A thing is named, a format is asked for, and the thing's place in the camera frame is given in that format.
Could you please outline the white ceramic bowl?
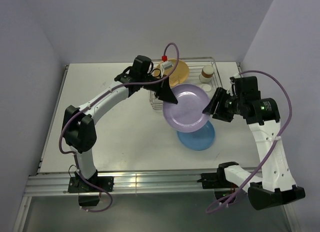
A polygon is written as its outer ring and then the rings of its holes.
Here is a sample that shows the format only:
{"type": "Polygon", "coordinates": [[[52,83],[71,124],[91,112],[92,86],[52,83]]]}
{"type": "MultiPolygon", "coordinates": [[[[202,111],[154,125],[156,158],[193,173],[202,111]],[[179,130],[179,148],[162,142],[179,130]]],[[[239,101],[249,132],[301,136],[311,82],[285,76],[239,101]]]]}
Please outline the white ceramic bowl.
{"type": "Polygon", "coordinates": [[[202,84],[201,88],[206,92],[209,93],[212,90],[212,86],[210,84],[202,84]]]}

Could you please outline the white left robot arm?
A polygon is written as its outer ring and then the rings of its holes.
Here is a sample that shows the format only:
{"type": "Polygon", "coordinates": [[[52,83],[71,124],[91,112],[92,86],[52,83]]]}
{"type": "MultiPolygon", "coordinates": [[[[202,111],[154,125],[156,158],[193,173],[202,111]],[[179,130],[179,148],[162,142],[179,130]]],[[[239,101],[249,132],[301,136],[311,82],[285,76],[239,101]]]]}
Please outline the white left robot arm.
{"type": "Polygon", "coordinates": [[[96,124],[111,108],[141,88],[155,92],[164,102],[178,103],[169,86],[168,76],[155,78],[149,69],[150,65],[129,66],[91,101],[79,107],[70,105],[66,108],[58,147],[62,154],[73,155],[75,177],[85,191],[103,189],[94,165],[92,148],[97,141],[96,124]]]}

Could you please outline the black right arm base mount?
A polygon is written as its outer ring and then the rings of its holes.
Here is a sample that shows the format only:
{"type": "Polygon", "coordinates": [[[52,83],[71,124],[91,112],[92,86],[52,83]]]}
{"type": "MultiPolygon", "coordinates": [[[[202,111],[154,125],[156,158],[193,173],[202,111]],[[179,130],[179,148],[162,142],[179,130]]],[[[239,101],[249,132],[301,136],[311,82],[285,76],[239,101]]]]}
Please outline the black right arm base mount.
{"type": "Polygon", "coordinates": [[[218,172],[202,173],[197,183],[201,183],[202,189],[217,189],[217,188],[238,188],[239,185],[232,183],[226,179],[224,171],[219,170],[218,172]]]}

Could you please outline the white cup with wood patches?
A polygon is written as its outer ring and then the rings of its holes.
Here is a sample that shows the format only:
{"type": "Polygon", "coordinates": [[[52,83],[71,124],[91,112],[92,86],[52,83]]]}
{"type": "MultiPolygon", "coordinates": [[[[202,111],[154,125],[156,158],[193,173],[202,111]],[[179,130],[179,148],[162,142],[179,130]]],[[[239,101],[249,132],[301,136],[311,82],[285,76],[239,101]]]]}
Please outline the white cup with wood patches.
{"type": "Polygon", "coordinates": [[[209,83],[213,79],[215,69],[212,65],[205,65],[199,75],[199,80],[202,83],[209,83]]]}

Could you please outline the purple plastic plate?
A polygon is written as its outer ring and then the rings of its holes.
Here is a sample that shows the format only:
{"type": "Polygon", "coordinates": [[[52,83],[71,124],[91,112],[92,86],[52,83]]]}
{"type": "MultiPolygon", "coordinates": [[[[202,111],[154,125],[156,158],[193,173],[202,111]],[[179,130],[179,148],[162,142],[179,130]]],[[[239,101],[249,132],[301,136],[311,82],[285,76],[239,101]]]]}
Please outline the purple plastic plate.
{"type": "Polygon", "coordinates": [[[209,115],[203,113],[210,98],[200,87],[193,84],[180,84],[172,88],[178,103],[164,102],[163,117],[175,130],[191,133],[201,129],[209,120],[209,115]]]}

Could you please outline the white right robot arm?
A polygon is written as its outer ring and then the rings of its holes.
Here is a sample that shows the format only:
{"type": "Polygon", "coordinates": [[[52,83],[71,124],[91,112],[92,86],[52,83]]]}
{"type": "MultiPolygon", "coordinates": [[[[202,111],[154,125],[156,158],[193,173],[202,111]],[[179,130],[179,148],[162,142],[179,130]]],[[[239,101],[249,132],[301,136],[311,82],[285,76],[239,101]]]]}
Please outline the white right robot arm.
{"type": "Polygon", "coordinates": [[[249,173],[236,162],[219,164],[216,180],[220,186],[238,186],[247,193],[252,207],[262,210],[305,198],[304,188],[297,186],[287,163],[281,134],[289,122],[280,123],[277,103],[253,93],[230,95],[217,88],[204,113],[214,119],[231,122],[241,115],[254,136],[260,163],[249,173]]]}

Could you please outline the blue plastic plate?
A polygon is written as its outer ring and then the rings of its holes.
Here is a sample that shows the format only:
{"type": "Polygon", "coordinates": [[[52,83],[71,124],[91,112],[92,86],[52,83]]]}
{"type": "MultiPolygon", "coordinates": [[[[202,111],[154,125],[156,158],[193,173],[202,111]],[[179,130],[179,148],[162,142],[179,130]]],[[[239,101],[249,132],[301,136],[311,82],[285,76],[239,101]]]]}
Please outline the blue plastic plate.
{"type": "Polygon", "coordinates": [[[201,129],[191,132],[177,132],[177,137],[182,145],[194,151],[203,151],[210,148],[216,136],[214,126],[208,121],[201,129]]]}

